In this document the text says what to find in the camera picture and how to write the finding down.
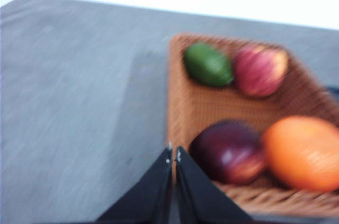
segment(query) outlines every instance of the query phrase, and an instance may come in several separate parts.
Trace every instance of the purple fruit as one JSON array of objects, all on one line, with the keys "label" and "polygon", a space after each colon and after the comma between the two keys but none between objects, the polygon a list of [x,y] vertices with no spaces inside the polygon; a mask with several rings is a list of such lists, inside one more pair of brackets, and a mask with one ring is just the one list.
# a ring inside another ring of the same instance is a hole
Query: purple fruit
[{"label": "purple fruit", "polygon": [[260,135],[236,120],[206,128],[193,140],[189,151],[210,179],[222,183],[248,184],[266,168]]}]

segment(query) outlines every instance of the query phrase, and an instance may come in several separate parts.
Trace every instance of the orange fruit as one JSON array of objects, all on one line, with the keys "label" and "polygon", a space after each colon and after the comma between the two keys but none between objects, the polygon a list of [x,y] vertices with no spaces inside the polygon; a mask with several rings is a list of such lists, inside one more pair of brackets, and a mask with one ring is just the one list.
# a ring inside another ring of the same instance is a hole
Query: orange fruit
[{"label": "orange fruit", "polygon": [[263,135],[267,164],[287,185],[321,192],[339,187],[339,129],[314,117],[291,116]]}]

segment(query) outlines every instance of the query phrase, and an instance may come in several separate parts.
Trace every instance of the wicker basket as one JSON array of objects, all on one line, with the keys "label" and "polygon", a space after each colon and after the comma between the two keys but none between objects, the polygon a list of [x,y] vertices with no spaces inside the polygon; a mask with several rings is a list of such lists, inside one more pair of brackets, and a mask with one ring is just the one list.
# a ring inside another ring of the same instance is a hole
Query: wicker basket
[{"label": "wicker basket", "polygon": [[[264,99],[242,95],[231,87],[215,89],[189,79],[183,52],[203,41],[233,56],[254,41],[178,34],[171,39],[168,77],[167,141],[185,149],[206,127],[222,119],[241,119],[259,132],[287,115],[311,115],[339,127],[339,106],[289,52],[289,69],[278,91]],[[282,48],[271,43],[260,44]],[[250,213],[295,216],[339,216],[339,191],[297,191],[281,185],[269,172],[249,186],[215,184]]]}]

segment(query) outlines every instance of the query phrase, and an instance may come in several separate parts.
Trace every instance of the black object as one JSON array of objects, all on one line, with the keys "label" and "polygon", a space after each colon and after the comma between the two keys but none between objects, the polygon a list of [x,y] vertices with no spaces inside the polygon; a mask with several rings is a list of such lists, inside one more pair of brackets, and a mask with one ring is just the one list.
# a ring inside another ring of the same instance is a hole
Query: black object
[{"label": "black object", "polygon": [[339,88],[329,86],[327,90],[339,101]]}]

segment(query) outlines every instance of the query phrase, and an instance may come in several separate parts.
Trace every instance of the fruit basket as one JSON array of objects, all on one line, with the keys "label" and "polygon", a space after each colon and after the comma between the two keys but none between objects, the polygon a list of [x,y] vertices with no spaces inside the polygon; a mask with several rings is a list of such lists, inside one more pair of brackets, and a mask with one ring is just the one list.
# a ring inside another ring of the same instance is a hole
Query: fruit basket
[{"label": "fruit basket", "polygon": [[[224,119],[244,120],[260,133],[280,118],[295,114],[319,117],[339,127],[339,106],[334,98],[288,50],[288,72],[282,85],[273,95],[257,99],[243,95],[233,86],[211,88],[190,79],[183,63],[183,52],[198,41],[213,45],[231,57],[249,43],[286,50],[277,44],[241,39],[195,34],[174,36],[169,44],[167,107],[167,141],[174,148],[181,145],[188,150],[191,141],[203,129]],[[292,190],[269,172],[247,186],[215,184],[250,213],[339,216],[339,191]]]}]

